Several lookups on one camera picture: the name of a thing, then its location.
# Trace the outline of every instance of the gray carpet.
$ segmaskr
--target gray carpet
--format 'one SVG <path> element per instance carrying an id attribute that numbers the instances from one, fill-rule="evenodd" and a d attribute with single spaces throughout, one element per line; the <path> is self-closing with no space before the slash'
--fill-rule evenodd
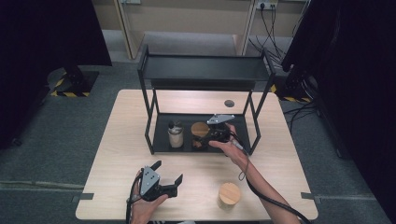
<path id="1" fill-rule="evenodd" d="M 22 145 L 0 150 L 1 223 L 123 223 L 81 221 L 75 212 L 118 91 L 140 88 L 135 63 L 82 70 L 100 72 L 89 97 L 48 96 L 21 135 Z M 51 87 L 62 74 L 49 75 Z M 280 103 L 284 111 L 302 106 Z M 337 157 L 316 113 L 293 122 L 292 138 L 318 206 L 313 223 L 390 223 L 353 161 Z"/>

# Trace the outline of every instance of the wall socket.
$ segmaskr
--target wall socket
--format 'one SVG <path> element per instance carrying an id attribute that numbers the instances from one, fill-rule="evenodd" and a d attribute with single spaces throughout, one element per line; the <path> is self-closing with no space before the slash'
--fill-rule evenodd
<path id="1" fill-rule="evenodd" d="M 277 8 L 277 0 L 257 0 L 256 8 L 261 10 L 262 3 L 264 3 L 264 10 L 272 10 Z"/>

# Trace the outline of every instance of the light wood table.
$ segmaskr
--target light wood table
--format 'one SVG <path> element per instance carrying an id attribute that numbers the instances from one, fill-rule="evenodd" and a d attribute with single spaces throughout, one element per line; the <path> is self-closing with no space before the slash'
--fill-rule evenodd
<path id="1" fill-rule="evenodd" d="M 240 113 L 245 92 L 157 91 L 162 112 Z M 253 93 L 255 101 L 259 93 Z M 226 107 L 233 100 L 235 107 Z M 279 101 L 272 93 L 264 102 L 259 117 L 262 139 L 250 157 L 263 176 L 290 205 L 309 219 L 318 216 L 313 200 L 302 199 L 310 193 L 303 168 L 290 137 Z M 155 153 L 151 155 L 144 137 L 147 124 L 141 90 L 119 92 L 98 148 L 83 194 L 93 193 L 91 200 L 80 200 L 76 212 L 80 219 L 125 219 L 126 199 L 137 171 L 145 165 L 163 161 L 156 171 L 161 185 L 173 184 L 183 174 L 178 196 L 168 199 L 153 215 L 153 220 L 268 220 L 259 199 L 239 181 L 240 170 L 220 153 Z M 241 189 L 241 199 L 231 210 L 218 207 L 219 187 L 231 182 Z"/>

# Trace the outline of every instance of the black base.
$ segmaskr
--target black base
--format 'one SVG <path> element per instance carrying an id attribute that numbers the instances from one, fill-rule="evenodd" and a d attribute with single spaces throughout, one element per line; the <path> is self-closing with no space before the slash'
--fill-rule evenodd
<path id="1" fill-rule="evenodd" d="M 80 85 L 73 85 L 69 76 L 64 74 L 56 85 L 54 92 L 51 95 L 54 96 L 68 96 L 68 97 L 85 97 L 89 96 L 93 84 L 95 83 L 99 72 L 94 71 L 82 71 L 83 81 Z"/>
<path id="2" fill-rule="evenodd" d="M 211 146 L 205 148 L 195 148 L 192 146 L 192 133 L 191 126 L 195 122 L 206 122 L 213 114 L 160 114 L 157 118 L 154 140 L 153 140 L 153 151 L 155 152 L 221 152 L 221 149 L 214 148 Z M 182 147 L 171 147 L 168 136 L 168 123 L 171 120 L 180 120 L 183 124 L 183 146 Z M 244 143 L 244 149 L 250 154 L 250 142 L 248 138 L 248 128 L 243 115 L 235 115 L 235 119 L 228 121 L 235 126 L 238 137 Z"/>

